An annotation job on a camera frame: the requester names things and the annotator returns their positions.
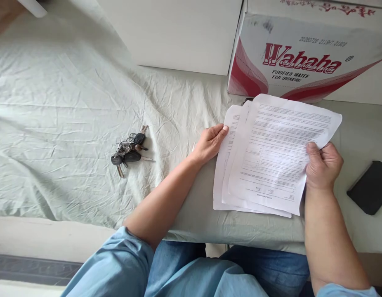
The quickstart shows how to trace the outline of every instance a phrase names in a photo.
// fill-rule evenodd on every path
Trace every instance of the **light blue shirt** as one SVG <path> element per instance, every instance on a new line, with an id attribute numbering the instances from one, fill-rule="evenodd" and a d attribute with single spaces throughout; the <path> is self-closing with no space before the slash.
<path id="1" fill-rule="evenodd" d="M 153 261 L 153 249 L 121 227 L 92 255 L 67 285 L 62 296 L 142 297 Z M 199 258 L 181 268 L 158 290 L 156 296 L 258 296 L 266 297 L 254 276 L 237 264 Z M 369 290 L 348 290 L 335 284 L 320 289 L 318 297 L 376 297 Z"/>

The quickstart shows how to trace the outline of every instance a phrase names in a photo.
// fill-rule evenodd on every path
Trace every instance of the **fabric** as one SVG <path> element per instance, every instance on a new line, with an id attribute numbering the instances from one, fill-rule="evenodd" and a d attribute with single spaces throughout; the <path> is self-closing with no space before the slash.
<path id="1" fill-rule="evenodd" d="M 116 229 L 244 97 L 228 95 L 225 76 L 136 66 L 94 0 L 43 5 L 47 16 L 25 12 L 0 34 L 0 216 Z M 382 208 L 364 215 L 346 195 L 371 160 L 382 161 L 382 106 L 319 106 L 343 115 L 336 194 L 351 238 L 359 252 L 382 253 Z M 154 161 L 123 167 L 121 179 L 110 156 L 142 124 L 150 126 L 142 155 Z M 214 211 L 214 172 L 215 159 L 167 239 L 305 253 L 302 216 Z"/>
<path id="2" fill-rule="evenodd" d="M 148 244 L 121 227 L 84 263 L 62 297 L 123 296 L 125 292 L 133 297 L 297 297 L 309 275 L 303 255 L 236 247 L 211 259 L 203 257 L 203 248 L 204 244 L 164 241 L 154 255 Z M 352 291 L 329 284 L 318 292 L 318 297 L 325 296 L 378 295 L 374 288 Z"/>
<path id="3" fill-rule="evenodd" d="M 206 258 L 204 243 L 161 241 L 154 255 L 145 297 L 162 292 L 173 275 L 198 258 L 200 261 Z M 270 297 L 298 297 L 309 277 L 304 255 L 235 245 L 219 259 L 231 261 L 244 273 L 254 276 Z"/>

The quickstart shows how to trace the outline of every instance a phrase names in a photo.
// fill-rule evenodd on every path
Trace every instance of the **wahaha logo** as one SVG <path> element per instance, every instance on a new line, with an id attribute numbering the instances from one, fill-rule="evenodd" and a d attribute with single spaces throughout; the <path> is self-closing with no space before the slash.
<path id="1" fill-rule="evenodd" d="M 287 54 L 291 46 L 285 46 L 282 53 L 280 53 L 282 47 L 282 45 L 267 43 L 263 65 L 276 66 L 280 61 L 280 67 L 333 74 L 342 64 L 339 61 L 332 62 L 329 60 L 330 55 L 324 55 L 319 60 L 318 58 L 304 56 L 305 52 L 298 52 L 298 55 L 294 57 L 293 54 Z"/>

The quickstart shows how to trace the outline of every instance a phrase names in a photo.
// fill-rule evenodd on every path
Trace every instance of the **paper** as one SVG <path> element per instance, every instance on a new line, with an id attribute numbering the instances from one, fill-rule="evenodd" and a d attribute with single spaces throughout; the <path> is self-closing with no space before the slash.
<path id="1" fill-rule="evenodd" d="M 227 136 L 224 138 L 220 147 L 220 151 L 217 155 L 215 180 L 213 185 L 213 209 L 237 210 L 237 211 L 254 212 L 254 213 L 271 213 L 271 214 L 281 215 L 285 217 L 291 217 L 291 214 L 288 212 L 275 210 L 263 205 L 259 205 L 256 203 L 239 199 L 235 196 L 233 196 L 232 199 L 238 200 L 238 205 L 234 205 L 234 204 L 230 205 L 230 204 L 225 204 L 222 202 L 222 197 L 224 195 L 226 195 L 227 197 L 231 196 L 228 194 L 229 174 L 226 175 L 227 176 L 226 182 L 223 182 L 224 174 L 229 172 L 232 167 L 232 163 L 230 164 L 228 161 L 229 161 L 231 149 L 233 147 L 234 140 L 236 137 L 237 127 L 239 125 L 239 119 L 244 118 L 246 120 L 250 105 L 251 105 L 251 101 L 245 102 L 243 107 L 232 105 L 226 113 L 224 124 L 229 127 L 229 131 Z"/>
<path id="2" fill-rule="evenodd" d="M 260 94 L 237 131 L 229 194 L 299 215 L 309 162 L 307 143 L 314 141 L 322 148 L 341 121 L 340 114 L 329 110 Z"/>
<path id="3" fill-rule="evenodd" d="M 248 101 L 246 103 L 244 104 L 244 107 L 248 109 L 251 102 Z M 229 127 L 229 131 L 227 136 L 224 138 L 220 146 L 220 151 L 217 155 L 215 180 L 213 184 L 213 209 L 214 210 L 237 210 L 237 211 L 244 211 L 244 212 L 262 213 L 262 212 L 222 203 L 222 186 L 223 186 L 224 172 L 226 170 L 227 161 L 228 161 L 231 148 L 233 145 L 233 139 L 235 137 L 236 128 L 238 126 L 241 110 L 242 110 L 241 106 L 232 105 L 227 110 L 227 113 L 225 115 L 224 125 Z"/>

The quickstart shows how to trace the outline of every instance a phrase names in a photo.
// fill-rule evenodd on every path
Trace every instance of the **jeans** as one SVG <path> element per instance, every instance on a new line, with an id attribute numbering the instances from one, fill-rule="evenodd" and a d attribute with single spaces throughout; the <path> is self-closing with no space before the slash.
<path id="1" fill-rule="evenodd" d="M 154 296 L 177 271 L 200 257 L 206 257 L 204 243 L 161 241 L 144 296 Z M 235 245 L 219 259 L 232 261 L 253 275 L 269 297 L 297 297 L 309 277 L 304 255 Z"/>

